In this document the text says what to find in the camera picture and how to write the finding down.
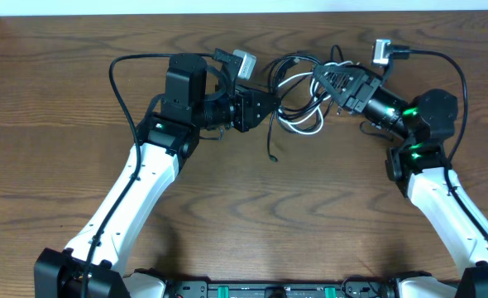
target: wooden table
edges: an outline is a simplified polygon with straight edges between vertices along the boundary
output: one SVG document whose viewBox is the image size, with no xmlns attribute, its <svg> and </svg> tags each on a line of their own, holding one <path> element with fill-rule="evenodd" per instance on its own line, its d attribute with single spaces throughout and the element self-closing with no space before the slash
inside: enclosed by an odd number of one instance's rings
<svg viewBox="0 0 488 298">
<path fill-rule="evenodd" d="M 2 18 L 0 296 L 33 295 L 42 249 L 61 250 L 122 170 L 132 136 L 108 82 L 114 57 L 238 48 L 255 54 L 260 67 L 295 50 L 326 58 L 339 44 L 348 59 L 367 65 L 377 37 L 439 50 L 464 69 L 469 125 L 454 166 L 488 217 L 488 12 Z M 117 66 L 135 121 L 164 92 L 166 67 L 166 60 Z M 461 97 L 455 70 L 437 58 L 398 62 L 389 88 L 408 100 L 431 88 Z M 287 103 L 306 96 L 301 89 Z M 360 133 L 361 120 L 330 116 L 314 137 L 274 127 L 277 164 L 266 155 L 266 122 L 202 142 L 152 211 L 127 270 L 213 280 L 342 280 L 407 270 L 458 278 L 428 220 L 387 180 L 389 143 Z"/>
</svg>

